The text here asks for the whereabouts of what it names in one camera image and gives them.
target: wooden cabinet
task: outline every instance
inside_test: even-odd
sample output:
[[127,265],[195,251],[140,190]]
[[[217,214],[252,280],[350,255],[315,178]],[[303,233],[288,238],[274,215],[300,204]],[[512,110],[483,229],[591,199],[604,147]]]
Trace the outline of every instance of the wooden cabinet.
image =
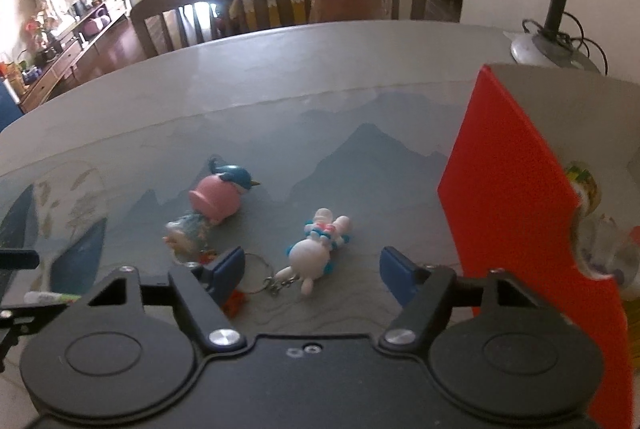
[[105,0],[101,6],[104,6],[107,10],[111,22],[105,26],[99,34],[82,42],[82,28],[86,24],[86,20],[91,18],[95,12],[91,11],[89,15],[76,23],[72,30],[65,32],[60,37],[60,43],[64,48],[63,52],[45,67],[40,79],[31,84],[27,92],[20,99],[20,108],[24,113],[34,110],[45,102],[56,84],[65,78],[66,74],[68,74],[69,70],[72,70],[72,67],[78,62],[80,57],[82,57],[89,48],[94,46],[116,21],[122,16],[128,16],[130,11],[129,0]]

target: power cord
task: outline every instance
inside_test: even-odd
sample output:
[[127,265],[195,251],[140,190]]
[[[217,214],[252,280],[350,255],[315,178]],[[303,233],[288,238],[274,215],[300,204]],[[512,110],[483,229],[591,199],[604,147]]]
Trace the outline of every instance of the power cord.
[[[569,18],[571,18],[571,19],[573,19],[575,21],[575,24],[578,26],[578,29],[580,29],[580,36],[579,37],[571,37],[566,32],[558,32],[557,35],[556,35],[556,41],[558,42],[558,44],[560,46],[564,47],[564,48],[567,48],[567,50],[571,50],[571,51],[580,51],[580,48],[584,47],[584,49],[586,51],[586,56],[588,58],[591,58],[591,50],[588,47],[587,43],[590,43],[590,44],[594,45],[600,51],[600,54],[602,55],[602,60],[604,61],[604,74],[608,75],[609,74],[609,60],[607,59],[607,54],[604,53],[604,50],[602,49],[602,47],[599,44],[597,44],[593,39],[585,37],[584,28],[582,27],[582,24],[580,23],[580,20],[578,20],[578,18],[576,18],[573,14],[571,14],[569,12],[563,12],[562,14],[564,14],[565,16],[569,16]],[[543,29],[542,25],[539,24],[537,21],[535,21],[533,19],[523,19],[522,20],[522,29],[527,34],[531,34],[531,31],[529,30],[529,27],[528,27],[529,24],[535,25],[539,30]]]

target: bird figurine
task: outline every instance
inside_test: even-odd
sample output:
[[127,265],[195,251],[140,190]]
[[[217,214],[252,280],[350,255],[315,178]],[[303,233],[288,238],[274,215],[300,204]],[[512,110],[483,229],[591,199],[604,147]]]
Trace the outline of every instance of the bird figurine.
[[351,220],[347,216],[334,219],[329,209],[318,209],[313,221],[305,226],[306,238],[289,249],[289,265],[274,278],[285,282],[298,278],[303,295],[311,294],[314,281],[332,271],[331,252],[349,243]]
[[209,263],[217,253],[213,247],[214,227],[240,209],[242,194],[260,185],[249,171],[238,165],[218,166],[210,160],[211,174],[189,191],[192,211],[166,225],[164,242],[179,263]]

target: tabletop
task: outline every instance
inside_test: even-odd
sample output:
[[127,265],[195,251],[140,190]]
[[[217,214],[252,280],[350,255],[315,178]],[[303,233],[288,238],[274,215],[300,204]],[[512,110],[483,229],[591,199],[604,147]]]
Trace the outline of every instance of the tabletop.
[[[190,208],[188,191],[215,158],[261,182],[217,227],[219,252],[241,245],[278,270],[318,208],[353,221],[310,297],[299,285],[252,295],[236,327],[378,335],[400,310],[378,274],[383,247],[459,268],[436,186],[491,62],[511,62],[500,30],[342,22],[209,42],[63,94],[0,134],[0,245],[34,247],[43,260],[4,276],[2,303],[73,293],[125,264],[166,272],[165,224]],[[261,270],[248,260],[249,279]],[[0,375],[15,386],[0,412],[19,405],[27,417],[19,351]]]

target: red board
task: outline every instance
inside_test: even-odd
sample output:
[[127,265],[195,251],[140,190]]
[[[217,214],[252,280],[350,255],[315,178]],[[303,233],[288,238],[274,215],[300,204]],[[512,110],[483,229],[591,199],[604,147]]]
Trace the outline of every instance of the red board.
[[617,286],[577,269],[569,238],[575,192],[490,67],[478,76],[438,194],[465,275],[505,268],[587,332],[605,360],[590,414],[604,429],[629,429],[632,367]]

